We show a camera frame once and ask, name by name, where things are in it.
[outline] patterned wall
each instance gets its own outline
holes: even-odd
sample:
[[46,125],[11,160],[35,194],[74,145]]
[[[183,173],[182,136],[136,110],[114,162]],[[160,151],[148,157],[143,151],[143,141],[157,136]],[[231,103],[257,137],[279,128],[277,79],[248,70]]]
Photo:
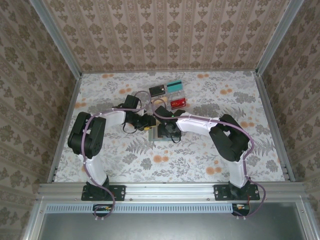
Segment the patterned wall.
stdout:
[[298,181],[320,223],[320,1],[305,0],[262,76]]
[[26,227],[75,85],[28,0],[0,1],[0,239]]
[[289,0],[45,0],[83,72],[253,69]]

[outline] red card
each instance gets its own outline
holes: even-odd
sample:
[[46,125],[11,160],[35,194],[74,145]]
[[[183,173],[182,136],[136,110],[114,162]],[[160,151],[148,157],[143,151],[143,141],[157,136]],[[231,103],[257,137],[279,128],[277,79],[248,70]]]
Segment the red card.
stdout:
[[178,108],[185,107],[187,105],[185,98],[180,98],[178,100],[171,101],[170,104],[171,104],[171,109],[178,109]]

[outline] ventilation grille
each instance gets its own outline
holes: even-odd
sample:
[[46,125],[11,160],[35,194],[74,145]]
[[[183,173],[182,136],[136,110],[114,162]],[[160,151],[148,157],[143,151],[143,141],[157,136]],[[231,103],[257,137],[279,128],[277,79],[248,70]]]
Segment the ventilation grille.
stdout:
[[[50,203],[46,207],[46,214],[58,213],[93,213],[93,203],[63,204]],[[114,211],[116,213],[128,214],[179,214],[179,213],[232,213],[231,203],[188,203],[188,204],[116,204]]]

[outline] floral tablecloth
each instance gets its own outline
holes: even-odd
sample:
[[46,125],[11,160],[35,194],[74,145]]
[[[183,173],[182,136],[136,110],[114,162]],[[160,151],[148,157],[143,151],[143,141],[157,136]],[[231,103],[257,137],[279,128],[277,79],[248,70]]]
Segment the floral tablecloth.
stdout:
[[[187,112],[212,118],[230,114],[253,137],[255,148],[247,158],[253,180],[285,180],[251,71],[84,74],[67,136],[78,113],[109,109],[127,94],[174,80],[183,82]],[[146,103],[147,96],[139,97]],[[111,182],[227,182],[230,175],[212,140],[195,133],[183,134],[176,144],[150,142],[148,132],[126,134],[117,125],[105,130],[100,156]],[[65,141],[55,182],[86,179],[82,162]]]

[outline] black card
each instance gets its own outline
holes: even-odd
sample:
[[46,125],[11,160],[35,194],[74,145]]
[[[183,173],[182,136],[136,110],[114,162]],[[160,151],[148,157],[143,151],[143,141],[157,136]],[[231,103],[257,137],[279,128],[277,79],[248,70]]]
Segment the black card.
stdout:
[[160,96],[166,93],[165,86],[159,85],[159,86],[153,86],[149,88],[149,92],[151,97]]

